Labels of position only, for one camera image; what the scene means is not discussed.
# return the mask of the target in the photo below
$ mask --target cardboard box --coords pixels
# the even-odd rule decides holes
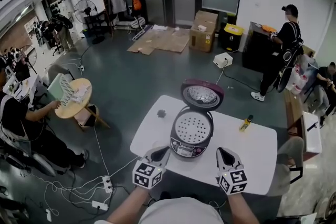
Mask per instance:
[[[218,15],[209,12],[197,12],[194,24],[190,29],[189,47],[204,52],[210,52],[215,39]],[[206,27],[204,32],[198,29],[199,25]]]

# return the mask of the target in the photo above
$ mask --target yellow bottle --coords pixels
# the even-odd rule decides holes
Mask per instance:
[[[247,119],[244,120],[244,123],[242,124],[242,126],[239,128],[239,130],[241,132],[244,132],[246,130],[246,128],[248,128],[248,126],[251,124],[251,121],[253,120],[253,115],[248,116]]]

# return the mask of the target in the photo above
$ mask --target black cabinet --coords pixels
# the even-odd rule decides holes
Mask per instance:
[[[245,42],[242,60],[243,67],[263,72],[274,52],[280,52],[280,46],[269,40],[269,32],[251,22]]]

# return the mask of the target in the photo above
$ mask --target black t-shirt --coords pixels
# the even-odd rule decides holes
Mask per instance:
[[[57,32],[60,32],[61,29],[63,28],[63,23],[58,21],[58,20],[53,20],[49,25],[48,25],[49,30],[52,32],[56,30]]]
[[[295,37],[295,32],[292,26],[296,29],[296,32],[297,32],[296,37]],[[284,23],[284,25],[282,26],[282,29],[278,33],[278,38],[280,38],[282,41],[282,50],[285,51],[291,48],[291,46],[293,46],[293,41],[299,38],[300,34],[301,34],[300,27],[297,23],[294,23],[294,22]]]
[[[329,74],[327,67],[320,67],[319,74],[326,79],[330,79],[330,80],[333,79],[333,76]],[[316,79],[316,82],[317,82],[317,85],[321,85],[325,90],[327,89],[328,84],[326,81]]]
[[[5,95],[4,92],[0,92],[0,103]],[[19,136],[25,136],[24,127],[29,140],[33,140],[40,135],[43,124],[26,120],[27,110],[28,107],[19,103],[14,98],[10,98],[4,107],[2,125]]]

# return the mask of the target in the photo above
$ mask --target flattened cardboard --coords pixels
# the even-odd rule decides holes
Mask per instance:
[[[189,30],[180,28],[176,31],[168,27],[167,30],[148,30],[127,51],[140,52],[150,55],[154,49],[182,52],[189,41]]]

